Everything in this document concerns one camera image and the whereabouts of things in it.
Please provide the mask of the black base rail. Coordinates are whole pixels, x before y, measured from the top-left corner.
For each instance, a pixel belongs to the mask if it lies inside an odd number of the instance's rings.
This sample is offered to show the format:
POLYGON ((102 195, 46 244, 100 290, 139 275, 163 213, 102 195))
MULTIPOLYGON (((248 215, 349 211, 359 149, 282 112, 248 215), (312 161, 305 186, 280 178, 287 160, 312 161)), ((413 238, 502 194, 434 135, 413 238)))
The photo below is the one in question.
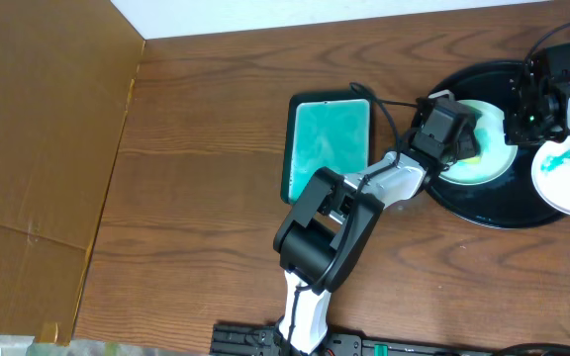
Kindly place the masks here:
MULTIPOLYGON (((276 327, 229 324, 213 326, 211 355, 295 356, 301 352, 285 340, 276 327)), ((570 346, 525 343, 502 350, 470 350, 452 346, 401 343, 362 338, 353 333, 330 333, 311 356, 570 356, 570 346)))

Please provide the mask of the green yellow sponge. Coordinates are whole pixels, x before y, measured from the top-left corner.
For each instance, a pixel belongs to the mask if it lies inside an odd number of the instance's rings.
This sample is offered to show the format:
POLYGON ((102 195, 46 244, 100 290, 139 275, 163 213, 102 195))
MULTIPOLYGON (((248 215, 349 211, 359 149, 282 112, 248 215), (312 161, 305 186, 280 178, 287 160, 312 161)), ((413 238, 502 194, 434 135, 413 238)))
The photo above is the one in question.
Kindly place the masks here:
POLYGON ((462 134, 459 160, 462 163, 478 164, 489 146, 489 141, 489 133, 486 128, 466 127, 462 134))

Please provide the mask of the brown cardboard panel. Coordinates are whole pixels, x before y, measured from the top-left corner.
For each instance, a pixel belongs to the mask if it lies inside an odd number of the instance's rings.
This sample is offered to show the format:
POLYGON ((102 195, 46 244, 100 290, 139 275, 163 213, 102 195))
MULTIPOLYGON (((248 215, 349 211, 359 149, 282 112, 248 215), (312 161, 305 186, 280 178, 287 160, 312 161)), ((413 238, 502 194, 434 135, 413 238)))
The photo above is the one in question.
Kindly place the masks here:
POLYGON ((0 334, 71 339, 143 45, 108 1, 0 0, 0 334))

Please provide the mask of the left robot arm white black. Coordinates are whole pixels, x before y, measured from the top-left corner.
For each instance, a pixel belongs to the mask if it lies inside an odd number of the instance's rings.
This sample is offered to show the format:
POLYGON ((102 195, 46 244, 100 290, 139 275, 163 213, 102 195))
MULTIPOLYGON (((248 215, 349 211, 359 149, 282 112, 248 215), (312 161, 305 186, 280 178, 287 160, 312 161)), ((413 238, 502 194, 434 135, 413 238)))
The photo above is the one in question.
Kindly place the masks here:
POLYGON ((284 355, 310 355, 328 335, 333 292, 355 267, 383 211, 410 200, 457 160, 478 154, 478 116, 449 97, 421 99, 421 123, 395 149, 355 173, 323 167, 278 228, 273 248, 287 283, 276 326, 284 355))

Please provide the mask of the light green plate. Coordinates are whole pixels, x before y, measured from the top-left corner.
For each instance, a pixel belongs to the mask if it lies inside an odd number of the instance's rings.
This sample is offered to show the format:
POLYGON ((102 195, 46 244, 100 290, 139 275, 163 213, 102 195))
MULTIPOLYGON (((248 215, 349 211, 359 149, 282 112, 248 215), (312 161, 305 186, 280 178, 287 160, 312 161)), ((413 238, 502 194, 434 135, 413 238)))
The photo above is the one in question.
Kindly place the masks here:
POLYGON ((518 153, 515 145, 505 144, 505 114, 498 107, 478 100, 460 100, 477 115, 474 135, 478 141, 480 153, 464 160, 459 160, 439 178, 456 185, 479 185, 490 182, 505 173, 514 162, 518 153))

